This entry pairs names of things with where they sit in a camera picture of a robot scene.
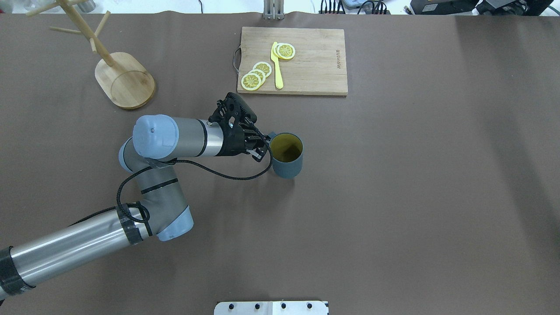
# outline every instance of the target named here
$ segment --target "wooden stand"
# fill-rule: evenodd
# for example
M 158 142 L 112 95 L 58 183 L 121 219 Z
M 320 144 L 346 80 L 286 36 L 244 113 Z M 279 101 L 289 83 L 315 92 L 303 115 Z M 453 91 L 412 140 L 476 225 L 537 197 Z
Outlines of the wooden stand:
M 42 8 L 29 11 L 27 16 L 37 15 L 41 12 L 60 6 L 70 20 L 76 24 L 79 31 L 51 27 L 53 31 L 70 34 L 82 34 L 91 45 L 91 50 L 103 59 L 95 67 L 95 79 L 107 97 L 118 107 L 134 109 L 146 104 L 152 99 L 156 91 L 156 83 L 150 73 L 134 57 L 127 53 L 109 53 L 101 43 L 99 33 L 107 22 L 111 12 L 107 11 L 101 19 L 99 26 L 93 32 L 86 21 L 73 7 L 74 4 L 87 0 L 56 0 L 56 2 Z

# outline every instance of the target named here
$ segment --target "white plate with holes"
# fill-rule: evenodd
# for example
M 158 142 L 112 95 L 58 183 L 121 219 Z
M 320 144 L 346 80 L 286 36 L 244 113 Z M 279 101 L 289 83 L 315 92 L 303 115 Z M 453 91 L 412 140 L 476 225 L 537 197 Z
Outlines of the white plate with holes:
M 329 315 L 329 302 L 220 302 L 214 308 L 214 315 Z

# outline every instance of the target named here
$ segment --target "white floor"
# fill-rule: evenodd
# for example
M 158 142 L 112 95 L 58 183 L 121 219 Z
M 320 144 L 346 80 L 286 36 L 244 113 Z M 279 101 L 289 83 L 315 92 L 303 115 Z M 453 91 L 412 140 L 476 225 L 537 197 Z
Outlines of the white floor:
M 25 13 L 23 4 L 31 0 L 0 0 L 13 7 L 13 13 Z M 198 0 L 93 0 L 96 3 L 92 13 L 158 13 L 162 11 L 176 11 L 181 13 L 200 13 Z M 204 13 L 241 13 L 262 12 L 263 0 L 200 0 Z M 385 0 L 391 14 L 406 14 L 404 6 L 410 7 L 410 0 Z M 321 0 L 284 0 L 284 12 L 301 11 L 317 13 L 320 10 Z M 552 6 L 560 10 L 560 0 L 555 0 Z M 347 13 L 357 13 L 357 9 L 346 10 Z M 546 9 L 542 16 L 558 16 L 550 9 Z

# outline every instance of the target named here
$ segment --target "robotic arm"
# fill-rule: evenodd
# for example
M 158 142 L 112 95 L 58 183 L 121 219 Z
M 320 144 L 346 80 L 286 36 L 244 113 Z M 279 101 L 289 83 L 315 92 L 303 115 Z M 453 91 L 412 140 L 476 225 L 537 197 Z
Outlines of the robotic arm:
M 119 151 L 121 166 L 134 173 L 142 201 L 121 204 L 35 241 L 0 251 L 0 300 L 156 235 L 167 241 L 193 227 L 189 204 L 173 166 L 178 158 L 251 154 L 261 162 L 268 136 L 255 127 L 256 115 L 228 93 L 208 120 L 142 116 Z

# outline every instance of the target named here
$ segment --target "yellow knife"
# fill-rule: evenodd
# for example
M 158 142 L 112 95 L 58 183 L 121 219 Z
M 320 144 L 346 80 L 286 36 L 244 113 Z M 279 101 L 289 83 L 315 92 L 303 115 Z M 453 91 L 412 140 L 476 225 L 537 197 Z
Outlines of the yellow knife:
M 281 90 L 284 87 L 284 81 L 282 80 L 282 74 L 280 73 L 280 63 L 278 62 L 278 57 L 274 54 L 274 49 L 278 42 L 274 42 L 272 44 L 272 48 L 270 49 L 270 60 L 274 62 L 274 83 L 276 84 L 276 88 Z

